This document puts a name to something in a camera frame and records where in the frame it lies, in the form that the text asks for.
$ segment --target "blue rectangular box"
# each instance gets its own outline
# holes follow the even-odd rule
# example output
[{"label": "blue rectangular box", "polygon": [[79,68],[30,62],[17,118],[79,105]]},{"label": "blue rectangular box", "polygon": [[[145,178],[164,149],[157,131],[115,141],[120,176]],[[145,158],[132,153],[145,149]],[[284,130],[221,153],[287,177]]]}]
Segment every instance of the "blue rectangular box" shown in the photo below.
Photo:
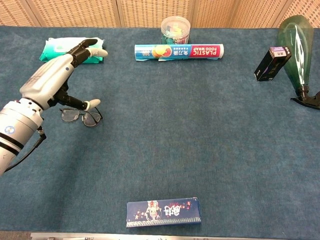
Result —
[{"label": "blue rectangular box", "polygon": [[201,223],[197,197],[128,202],[126,227]]}]

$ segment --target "green wet wipes package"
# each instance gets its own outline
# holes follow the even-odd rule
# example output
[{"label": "green wet wipes package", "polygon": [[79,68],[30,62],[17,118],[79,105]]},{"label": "green wet wipes package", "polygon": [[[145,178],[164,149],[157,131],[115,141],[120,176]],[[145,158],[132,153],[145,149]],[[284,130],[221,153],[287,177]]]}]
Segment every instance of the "green wet wipes package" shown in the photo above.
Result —
[{"label": "green wet wipes package", "polygon": [[[60,37],[52,38],[50,37],[45,41],[45,46],[43,48],[42,54],[39,60],[43,62],[48,62],[51,59],[54,59],[58,56],[64,55],[70,49],[77,46],[83,40],[88,39],[89,37]],[[94,45],[89,46],[89,48],[102,49],[104,43],[103,39],[98,37],[90,37],[90,39],[97,39],[98,42]],[[92,56],[83,62],[83,64],[98,64],[103,61],[102,56]]]}]

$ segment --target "white robotic arm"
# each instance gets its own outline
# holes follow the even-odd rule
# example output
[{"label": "white robotic arm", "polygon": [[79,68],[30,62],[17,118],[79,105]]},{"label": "white robotic arm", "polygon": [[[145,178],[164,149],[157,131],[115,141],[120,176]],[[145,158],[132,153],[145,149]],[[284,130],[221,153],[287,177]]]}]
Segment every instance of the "white robotic arm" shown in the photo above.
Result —
[{"label": "white robotic arm", "polygon": [[81,101],[67,94],[68,79],[78,65],[88,57],[108,56],[103,49],[89,47],[96,42],[96,39],[86,39],[66,54],[42,65],[20,88],[22,98],[10,101],[0,111],[0,175],[8,170],[36,130],[42,140],[46,138],[41,127],[44,110],[60,103],[88,111],[100,104],[99,99]]}]

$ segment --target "black cable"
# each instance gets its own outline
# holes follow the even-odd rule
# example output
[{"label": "black cable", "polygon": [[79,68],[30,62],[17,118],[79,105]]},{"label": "black cable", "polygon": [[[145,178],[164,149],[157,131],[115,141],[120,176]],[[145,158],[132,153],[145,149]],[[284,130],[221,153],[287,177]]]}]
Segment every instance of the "black cable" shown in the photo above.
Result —
[{"label": "black cable", "polygon": [[9,166],[4,172],[7,172],[11,169],[13,169],[14,167],[16,167],[17,165],[19,165],[20,163],[23,162],[23,160],[25,160],[37,147],[39,147],[39,145],[43,142],[43,140],[45,140],[47,137],[45,135],[45,132],[43,130],[43,128],[40,126],[37,129],[40,138],[38,139],[38,141],[36,141],[36,143],[33,145],[33,147],[30,149],[29,152],[27,152],[19,161],[17,161],[15,164],[12,164],[11,166]]}]

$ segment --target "black box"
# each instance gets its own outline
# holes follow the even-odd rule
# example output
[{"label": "black box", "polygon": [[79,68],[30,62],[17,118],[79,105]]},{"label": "black box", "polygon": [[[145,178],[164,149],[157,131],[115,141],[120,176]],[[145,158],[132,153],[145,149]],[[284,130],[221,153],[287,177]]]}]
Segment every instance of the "black box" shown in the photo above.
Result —
[{"label": "black box", "polygon": [[274,79],[291,56],[291,51],[287,46],[270,47],[254,72],[255,79],[259,82]]}]

